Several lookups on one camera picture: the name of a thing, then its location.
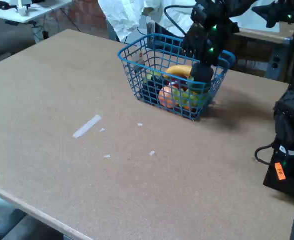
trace cable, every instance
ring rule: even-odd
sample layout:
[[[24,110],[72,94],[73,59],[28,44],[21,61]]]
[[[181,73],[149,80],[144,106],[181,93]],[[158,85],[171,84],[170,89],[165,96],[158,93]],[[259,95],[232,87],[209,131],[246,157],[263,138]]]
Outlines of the cable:
[[[44,40],[43,38],[39,38],[39,37],[37,36],[37,34],[43,31],[44,26],[45,26],[45,20],[46,20],[46,15],[43,17],[43,22],[42,22],[42,26],[40,27],[40,30],[39,30],[38,32],[33,32],[33,33],[32,33],[32,34],[33,34],[36,38],[38,38],[39,40]]]
[[[79,28],[77,27],[77,25],[70,19],[70,17],[62,10],[62,9],[60,9],[61,11],[62,11],[62,13],[66,16],[66,18],[68,18],[68,20],[77,28],[77,30],[79,31],[79,32],[81,32],[80,30],[79,30]]]
[[[138,31],[141,35],[146,36],[146,34],[142,33],[142,32],[138,29],[138,27],[137,27],[137,31]]]
[[[165,14],[165,16],[170,20],[170,22],[172,22],[172,24],[177,28],[179,29],[184,36],[186,36],[186,32],[183,31],[183,29],[168,15],[167,13],[167,9],[171,9],[171,8],[182,8],[182,9],[192,9],[194,7],[194,5],[186,5],[186,6],[183,6],[183,5],[169,5],[169,6],[166,6],[164,9],[163,9],[163,12]]]
[[[258,157],[258,152],[260,152],[261,150],[264,150],[264,149],[268,149],[268,148],[271,148],[273,145],[274,145],[274,141],[272,143],[270,143],[269,145],[266,145],[266,146],[261,146],[259,148],[257,148],[257,150],[255,151],[255,158],[258,162],[262,163],[262,164],[265,164],[265,165],[268,165],[268,166],[271,166],[271,164],[267,161],[264,161],[262,160],[261,158]]]
[[[60,32],[60,25],[59,25],[58,17],[57,17],[55,10],[51,6],[30,6],[30,8],[33,8],[33,9],[42,9],[42,8],[47,8],[47,7],[51,9],[52,13],[55,16],[55,21],[57,23],[57,33],[58,33],[58,32]]]

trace table edge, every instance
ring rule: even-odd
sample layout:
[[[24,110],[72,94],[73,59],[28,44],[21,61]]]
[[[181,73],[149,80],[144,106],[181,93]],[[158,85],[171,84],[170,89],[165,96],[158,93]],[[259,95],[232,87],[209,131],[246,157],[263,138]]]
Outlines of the table edge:
[[[92,238],[87,237],[86,235],[78,232],[77,230],[69,227],[68,225],[60,222],[59,220],[49,216],[48,214],[38,210],[37,208],[21,201],[20,199],[12,196],[0,189],[0,198],[15,205],[17,208],[27,213],[28,215],[34,217],[35,219],[43,222],[44,224],[58,230],[62,234],[73,238],[74,240],[93,240]]]

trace table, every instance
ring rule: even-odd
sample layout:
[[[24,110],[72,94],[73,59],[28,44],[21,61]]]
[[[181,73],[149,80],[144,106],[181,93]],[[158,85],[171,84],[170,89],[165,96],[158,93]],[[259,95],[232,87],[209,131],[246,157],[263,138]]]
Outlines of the table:
[[[26,16],[21,16],[14,8],[10,8],[8,10],[0,9],[0,19],[23,24],[28,24],[30,21],[34,21],[32,31],[34,33],[35,42],[38,43],[43,38],[43,22],[39,21],[39,18],[71,3],[72,0],[46,0],[45,2],[35,3],[28,9]]]
[[[123,46],[66,30],[0,62],[0,197],[74,239],[289,239],[253,161],[287,85],[229,71],[193,122],[134,99]]]

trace banana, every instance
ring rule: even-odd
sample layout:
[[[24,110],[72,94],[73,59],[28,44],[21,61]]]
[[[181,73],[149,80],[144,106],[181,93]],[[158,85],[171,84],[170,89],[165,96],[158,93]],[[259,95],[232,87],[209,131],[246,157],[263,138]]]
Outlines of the banana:
[[[165,72],[172,75],[185,76],[188,79],[190,76],[191,68],[192,67],[189,65],[174,65],[167,68]]]

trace basket handle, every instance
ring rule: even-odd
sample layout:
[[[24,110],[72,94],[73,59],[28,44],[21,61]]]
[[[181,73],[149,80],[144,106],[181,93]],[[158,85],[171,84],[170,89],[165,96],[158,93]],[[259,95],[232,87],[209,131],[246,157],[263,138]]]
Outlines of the basket handle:
[[[228,67],[229,69],[232,68],[237,61],[236,56],[234,56],[233,53],[226,50],[222,51],[221,55],[219,56],[219,59],[222,61],[220,61],[218,65],[225,68],[225,66],[223,66],[223,63],[225,62],[224,60],[226,60],[229,63],[229,67]]]

